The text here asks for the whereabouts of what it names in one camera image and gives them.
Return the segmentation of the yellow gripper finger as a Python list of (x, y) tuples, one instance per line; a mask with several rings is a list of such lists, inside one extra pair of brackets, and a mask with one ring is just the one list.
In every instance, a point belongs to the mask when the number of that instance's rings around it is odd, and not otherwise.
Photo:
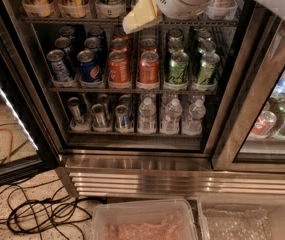
[(138, 32), (157, 25), (162, 15), (155, 0), (139, 0), (134, 8), (124, 17), (122, 25), (126, 34)]

